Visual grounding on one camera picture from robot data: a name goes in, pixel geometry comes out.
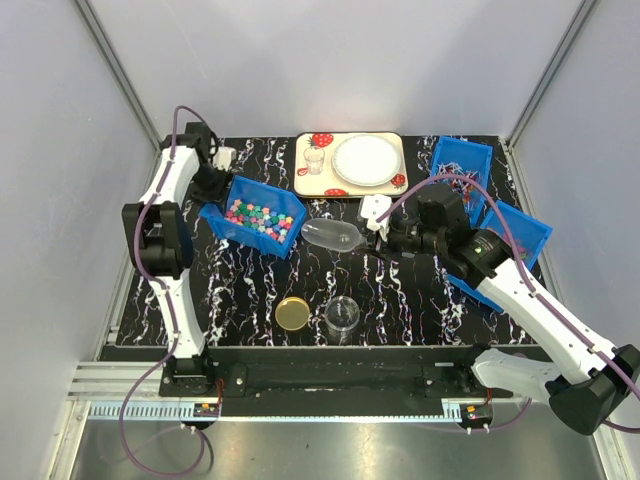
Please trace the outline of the blue bin of star candies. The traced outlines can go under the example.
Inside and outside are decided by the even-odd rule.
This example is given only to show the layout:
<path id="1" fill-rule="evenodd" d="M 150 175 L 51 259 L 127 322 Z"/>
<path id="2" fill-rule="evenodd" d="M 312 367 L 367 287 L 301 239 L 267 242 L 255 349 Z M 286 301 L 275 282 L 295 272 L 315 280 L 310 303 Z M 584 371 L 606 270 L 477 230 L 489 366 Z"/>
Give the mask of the blue bin of star candies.
<path id="1" fill-rule="evenodd" d="M 281 259 L 289 256 L 306 216 L 295 194 L 242 176 L 234 177 L 221 203 L 200 210 L 216 238 Z"/>

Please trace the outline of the clear plastic scoop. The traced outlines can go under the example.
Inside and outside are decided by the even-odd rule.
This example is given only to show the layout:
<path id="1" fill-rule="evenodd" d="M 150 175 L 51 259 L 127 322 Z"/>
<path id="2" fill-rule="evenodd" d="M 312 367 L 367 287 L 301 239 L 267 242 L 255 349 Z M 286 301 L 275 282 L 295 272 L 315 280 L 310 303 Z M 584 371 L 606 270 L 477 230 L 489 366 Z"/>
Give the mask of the clear plastic scoop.
<path id="1" fill-rule="evenodd" d="M 328 218 L 306 221 L 301 227 L 301 235 L 313 245 L 339 253 L 354 251 L 366 243 L 355 225 Z"/>

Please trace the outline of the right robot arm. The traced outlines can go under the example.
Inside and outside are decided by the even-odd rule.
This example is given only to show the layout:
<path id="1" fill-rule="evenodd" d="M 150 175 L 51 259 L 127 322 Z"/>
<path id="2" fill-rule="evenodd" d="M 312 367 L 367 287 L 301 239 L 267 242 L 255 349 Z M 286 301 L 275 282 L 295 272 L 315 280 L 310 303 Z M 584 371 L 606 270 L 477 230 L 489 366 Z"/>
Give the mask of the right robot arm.
<path id="1" fill-rule="evenodd" d="M 639 350 L 615 346 L 581 322 L 524 266 L 511 231 L 471 226 L 461 197 L 447 184 L 420 182 L 368 227 L 379 252 L 434 255 L 448 273 L 498 305 L 539 346 L 548 361 L 478 346 L 454 371 L 466 396 L 500 389 L 547 404 L 573 431 L 593 434 L 610 426 L 615 409 L 637 395 Z"/>

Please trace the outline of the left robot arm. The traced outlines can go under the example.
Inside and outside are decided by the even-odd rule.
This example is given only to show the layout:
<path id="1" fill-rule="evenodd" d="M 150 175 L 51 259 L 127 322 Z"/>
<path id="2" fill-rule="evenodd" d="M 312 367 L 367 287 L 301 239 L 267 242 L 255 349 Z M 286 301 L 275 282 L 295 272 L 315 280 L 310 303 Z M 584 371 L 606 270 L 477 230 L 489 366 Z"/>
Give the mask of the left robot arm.
<path id="1" fill-rule="evenodd" d="M 151 286 L 167 332 L 163 379 L 196 396 L 214 388 L 216 372 L 191 294 L 194 247 L 183 206 L 190 192 L 202 204 L 224 201 L 233 158 L 220 153 L 206 123 L 189 122 L 182 134 L 172 133 L 161 144 L 159 171 L 147 191 L 122 208 L 131 262 Z"/>

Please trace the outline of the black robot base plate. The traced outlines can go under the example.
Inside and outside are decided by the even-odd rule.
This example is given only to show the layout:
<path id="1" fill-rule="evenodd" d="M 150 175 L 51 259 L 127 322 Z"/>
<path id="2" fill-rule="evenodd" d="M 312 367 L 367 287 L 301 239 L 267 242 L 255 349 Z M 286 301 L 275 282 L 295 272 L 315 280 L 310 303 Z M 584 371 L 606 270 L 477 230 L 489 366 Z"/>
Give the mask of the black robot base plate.
<path id="1" fill-rule="evenodd" d="M 427 397 L 484 398 L 471 375 L 478 346 L 216 347 L 202 363 L 171 360 L 162 397 L 238 398 L 262 390 L 398 390 Z"/>

